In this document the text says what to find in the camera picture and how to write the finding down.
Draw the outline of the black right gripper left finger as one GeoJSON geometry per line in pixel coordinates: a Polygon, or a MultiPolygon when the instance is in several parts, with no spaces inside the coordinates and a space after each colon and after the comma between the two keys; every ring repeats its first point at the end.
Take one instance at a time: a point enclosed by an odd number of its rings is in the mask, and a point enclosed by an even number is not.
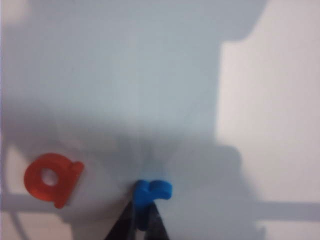
{"type": "Polygon", "coordinates": [[[136,212],[130,201],[107,234],[106,240],[135,240],[136,231],[136,212]]]}

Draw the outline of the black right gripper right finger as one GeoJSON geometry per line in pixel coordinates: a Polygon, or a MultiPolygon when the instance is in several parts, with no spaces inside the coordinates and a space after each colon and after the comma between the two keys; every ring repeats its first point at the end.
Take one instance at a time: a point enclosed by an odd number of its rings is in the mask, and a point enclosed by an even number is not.
{"type": "Polygon", "coordinates": [[[144,240],[170,240],[155,203],[152,203],[149,208],[148,225],[144,240]]]}

